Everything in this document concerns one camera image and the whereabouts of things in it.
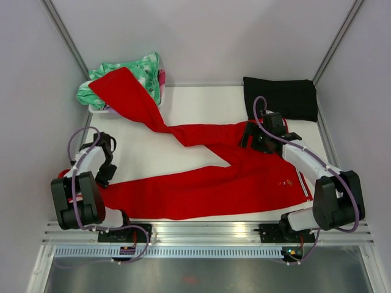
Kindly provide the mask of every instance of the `black bracket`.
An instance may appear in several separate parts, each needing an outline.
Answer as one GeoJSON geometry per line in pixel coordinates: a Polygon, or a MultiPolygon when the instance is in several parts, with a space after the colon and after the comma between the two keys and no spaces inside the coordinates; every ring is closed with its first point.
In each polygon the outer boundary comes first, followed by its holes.
{"type": "MultiPolygon", "coordinates": [[[[274,136],[280,137],[284,140],[301,140],[301,137],[294,132],[287,132],[287,127],[283,124],[283,119],[279,113],[264,114],[262,116],[263,127],[273,134],[274,136]]],[[[246,148],[250,137],[252,138],[250,147],[255,151],[260,151],[266,154],[277,153],[280,157],[282,156],[283,142],[273,139],[262,131],[262,129],[253,122],[247,122],[244,134],[241,138],[239,146],[246,148]]]]}
{"type": "MultiPolygon", "coordinates": [[[[149,236],[151,242],[152,225],[151,224],[137,224],[141,228],[144,228],[149,236]]],[[[139,243],[146,243],[147,238],[143,231],[137,228],[128,228],[119,231],[110,231],[108,233],[102,231],[99,233],[99,243],[133,243],[133,234],[136,233],[136,239],[139,243]]]]}
{"type": "MultiPolygon", "coordinates": [[[[93,140],[96,141],[97,138],[98,138],[98,134],[94,133],[93,140]]],[[[84,145],[81,146],[80,150],[89,148],[92,146],[92,144],[93,144],[92,142],[85,143],[84,145]]],[[[109,134],[104,132],[100,132],[100,139],[97,142],[96,146],[102,147],[106,159],[103,165],[99,168],[95,181],[100,186],[107,188],[107,186],[109,185],[109,181],[113,178],[114,173],[117,170],[117,166],[111,163],[113,159],[113,152],[117,148],[117,141],[115,140],[115,138],[113,138],[113,136],[110,136],[109,134]]]]}
{"type": "Polygon", "coordinates": [[[310,234],[310,230],[302,230],[297,233],[286,233],[281,229],[280,224],[260,224],[258,229],[261,243],[301,243],[302,236],[304,243],[314,243],[315,237],[310,234]]]}

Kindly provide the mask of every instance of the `wire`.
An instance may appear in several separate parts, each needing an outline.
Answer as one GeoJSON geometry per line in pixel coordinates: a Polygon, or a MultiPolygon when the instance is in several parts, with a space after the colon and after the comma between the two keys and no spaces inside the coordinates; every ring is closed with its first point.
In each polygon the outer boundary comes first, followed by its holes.
{"type": "Polygon", "coordinates": [[[304,256],[304,246],[301,248],[301,257],[304,256]]]}
{"type": "Polygon", "coordinates": [[[301,244],[300,244],[299,250],[302,250],[303,249],[303,245],[304,245],[304,238],[301,235],[300,235],[300,242],[301,242],[301,244]]]}
{"type": "Polygon", "coordinates": [[[289,255],[290,258],[293,258],[295,261],[301,261],[299,258],[295,258],[293,255],[289,255]]]}
{"type": "Polygon", "coordinates": [[[133,230],[133,246],[136,247],[137,245],[137,233],[136,230],[133,230]]]}
{"type": "Polygon", "coordinates": [[[291,264],[301,264],[303,261],[305,261],[313,253],[313,251],[315,250],[315,247],[319,241],[319,235],[320,235],[320,229],[316,229],[316,230],[317,230],[317,234],[315,237],[315,241],[314,241],[313,245],[311,246],[310,251],[308,251],[306,255],[303,255],[302,258],[299,259],[297,262],[292,262],[291,264]]]}
{"type": "Polygon", "coordinates": [[[80,215],[79,215],[79,211],[78,211],[78,203],[77,203],[77,200],[76,200],[76,174],[78,172],[79,166],[81,165],[81,162],[84,160],[84,158],[90,153],[90,151],[99,142],[99,140],[100,140],[100,132],[99,132],[98,128],[93,127],[93,126],[83,127],[81,129],[77,130],[74,134],[72,134],[72,136],[70,137],[70,139],[68,141],[68,146],[67,146],[68,157],[70,158],[70,161],[72,161],[72,157],[70,156],[70,145],[72,143],[72,140],[75,138],[75,136],[79,132],[81,132],[83,130],[86,130],[86,129],[93,129],[93,130],[95,130],[97,132],[97,139],[91,144],[91,146],[87,149],[87,151],[85,151],[83,153],[83,155],[80,157],[80,159],[72,167],[73,172],[72,172],[72,178],[71,178],[71,192],[72,192],[73,209],[75,210],[76,221],[78,223],[79,228],[82,229],[82,230],[105,231],[107,233],[109,231],[120,231],[120,230],[124,230],[124,229],[128,229],[128,228],[134,228],[134,229],[141,230],[145,234],[145,237],[146,237],[146,244],[145,244],[144,249],[136,257],[131,258],[128,261],[118,261],[117,263],[118,264],[121,264],[121,263],[129,264],[131,262],[138,261],[141,258],[141,256],[144,255],[145,252],[147,251],[148,245],[149,245],[149,242],[150,242],[149,234],[143,227],[138,226],[138,225],[126,225],[126,226],[117,227],[117,228],[109,228],[109,227],[96,226],[96,225],[84,226],[82,221],[81,221],[81,218],[80,218],[80,215]]]}
{"type": "Polygon", "coordinates": [[[280,137],[278,136],[275,136],[274,134],[271,134],[269,131],[267,131],[263,126],[262,124],[260,123],[259,121],[259,118],[258,118],[258,115],[257,115],[257,102],[262,99],[263,102],[264,102],[264,107],[263,107],[263,110],[266,110],[267,109],[267,106],[268,106],[268,103],[266,101],[266,99],[263,97],[263,96],[258,96],[254,103],[253,103],[253,106],[252,106],[252,110],[253,110],[253,113],[254,113],[254,117],[255,117],[255,121],[257,122],[257,125],[259,126],[259,128],[264,132],[266,133],[268,136],[272,137],[273,139],[276,139],[280,142],[283,142],[283,143],[287,143],[289,145],[293,145],[294,147],[296,148],[299,148],[300,150],[302,151],[305,151],[307,154],[309,154],[311,157],[313,157],[316,161],[318,161],[321,166],[323,168],[325,168],[329,173],[333,174],[342,184],[343,188],[346,190],[346,192],[348,193],[348,196],[351,200],[351,203],[353,205],[353,209],[354,209],[354,225],[351,229],[343,229],[343,228],[336,228],[337,230],[339,231],[342,231],[342,232],[346,232],[346,233],[352,233],[352,232],[355,232],[355,230],[358,228],[359,226],[359,221],[360,221],[360,214],[359,214],[359,208],[357,206],[357,203],[356,203],[356,200],[354,199],[354,195],[353,193],[351,192],[349,186],[345,183],[345,181],[342,179],[342,177],[336,172],[334,171],[333,169],[330,168],[330,166],[325,163],[317,154],[315,154],[314,152],[310,151],[308,148],[306,147],[303,147],[301,145],[298,145],[297,143],[294,143],[294,142],[289,142],[285,139],[281,139],[280,137]]]}

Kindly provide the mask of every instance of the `black folded garment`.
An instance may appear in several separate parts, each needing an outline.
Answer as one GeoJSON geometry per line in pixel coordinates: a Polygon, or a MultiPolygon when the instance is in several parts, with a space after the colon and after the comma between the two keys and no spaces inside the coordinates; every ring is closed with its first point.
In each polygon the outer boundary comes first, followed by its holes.
{"type": "MultiPolygon", "coordinates": [[[[316,89],[312,81],[266,81],[258,78],[243,78],[244,103],[247,116],[254,119],[252,106],[257,96],[264,96],[268,110],[279,112],[286,119],[318,120],[316,89]]],[[[263,110],[263,102],[257,104],[257,113],[263,110]]]]}

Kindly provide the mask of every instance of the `green floral cloth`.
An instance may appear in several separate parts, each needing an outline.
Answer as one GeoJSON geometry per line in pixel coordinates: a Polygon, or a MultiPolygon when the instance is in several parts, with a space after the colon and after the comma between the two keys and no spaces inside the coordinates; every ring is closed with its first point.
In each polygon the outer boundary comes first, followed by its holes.
{"type": "Polygon", "coordinates": [[[127,67],[140,84],[147,90],[155,103],[160,105],[160,89],[158,82],[159,55],[155,52],[137,61],[117,64],[102,63],[99,69],[90,70],[88,74],[91,80],[80,85],[78,93],[76,94],[78,101],[83,105],[91,104],[98,109],[102,109],[105,106],[104,101],[93,93],[89,88],[89,84],[92,81],[101,78],[106,73],[121,67],[127,67]]]}

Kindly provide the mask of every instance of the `metal frame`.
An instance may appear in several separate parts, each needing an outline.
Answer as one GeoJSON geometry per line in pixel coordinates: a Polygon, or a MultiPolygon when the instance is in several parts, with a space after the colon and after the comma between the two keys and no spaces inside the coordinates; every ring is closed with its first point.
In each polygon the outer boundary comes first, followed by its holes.
{"type": "MultiPolygon", "coordinates": [[[[152,246],[165,247],[270,247],[287,246],[283,243],[263,244],[257,231],[260,223],[276,222],[132,222],[152,225],[152,246]]],[[[49,222],[45,228],[43,245],[106,245],[98,242],[98,232],[82,230],[61,230],[56,221],[49,222]]],[[[374,245],[369,227],[361,221],[355,233],[337,230],[322,231],[320,246],[374,245]]]]}
{"type": "MultiPolygon", "coordinates": [[[[121,253],[120,243],[99,245],[58,245],[56,257],[58,258],[129,258],[129,255],[121,253]]],[[[134,255],[139,255],[145,244],[135,248],[134,255]]],[[[143,258],[283,258],[282,247],[237,247],[237,246],[150,246],[143,258]]]]}
{"type": "MultiPolygon", "coordinates": [[[[59,31],[65,44],[69,48],[80,70],[86,79],[88,69],[75,45],[70,34],[67,31],[61,17],[51,0],[41,0],[43,6],[51,17],[54,25],[59,31]]],[[[326,67],[335,54],[339,44],[353,23],[355,16],[362,7],[364,0],[355,0],[349,13],[347,14],[340,30],[334,38],[327,54],[325,55],[316,75],[313,78],[316,85],[322,77],[326,67]]],[[[329,162],[339,166],[338,158],[331,141],[326,121],[321,106],[318,104],[318,128],[320,130],[326,155],[329,162]]],[[[87,117],[86,125],[90,124],[92,116],[87,117]]],[[[87,132],[84,132],[80,144],[86,139],[87,132]]],[[[284,244],[262,244],[260,236],[254,229],[261,222],[149,222],[153,225],[152,250],[156,251],[176,251],[178,246],[182,250],[204,251],[206,248],[221,251],[234,250],[253,250],[253,249],[279,249],[284,244]]],[[[97,242],[98,233],[67,230],[59,228],[56,221],[48,222],[45,228],[45,236],[42,240],[42,246],[38,254],[37,262],[28,286],[28,293],[43,292],[48,279],[49,270],[53,261],[53,256],[57,251],[57,245],[71,247],[71,245],[83,245],[84,248],[103,248],[107,244],[97,242]]],[[[379,262],[379,256],[373,243],[370,230],[365,221],[361,221],[356,233],[346,234],[336,230],[322,231],[320,234],[320,246],[360,246],[364,264],[368,272],[374,292],[391,292],[382,266],[379,262]]]]}

